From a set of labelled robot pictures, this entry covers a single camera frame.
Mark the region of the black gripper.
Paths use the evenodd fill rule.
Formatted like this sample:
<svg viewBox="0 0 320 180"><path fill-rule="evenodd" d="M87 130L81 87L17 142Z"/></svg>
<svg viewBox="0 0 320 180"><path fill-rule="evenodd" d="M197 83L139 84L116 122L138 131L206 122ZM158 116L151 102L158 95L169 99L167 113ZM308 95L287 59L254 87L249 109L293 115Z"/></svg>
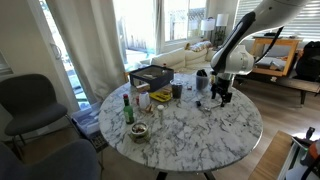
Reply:
<svg viewBox="0 0 320 180"><path fill-rule="evenodd" d="M230 100L232 97L232 93L228 91L229 81L218 77L216 73L215 75L216 75L216 82L215 84L211 85L211 92L212 92L211 99L215 99L216 94L219 94L222 99L220 107L224 107L226 104L226 100Z"/></svg>

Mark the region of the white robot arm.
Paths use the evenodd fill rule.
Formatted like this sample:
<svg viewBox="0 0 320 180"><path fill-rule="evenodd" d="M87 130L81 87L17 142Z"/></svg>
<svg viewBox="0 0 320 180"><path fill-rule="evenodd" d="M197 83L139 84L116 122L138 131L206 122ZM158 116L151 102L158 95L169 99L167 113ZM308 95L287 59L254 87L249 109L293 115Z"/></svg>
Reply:
<svg viewBox="0 0 320 180"><path fill-rule="evenodd" d="M257 33L277 29L272 47L283 27L291 22L310 0L262 0L251 12L245 14L235 25L221 48L214 54L210 65L217 77L211 88L212 98L219 94L221 107L231 101L232 83L236 75L248 75L254 67L254 57L242 45L242 42Z"/></svg>

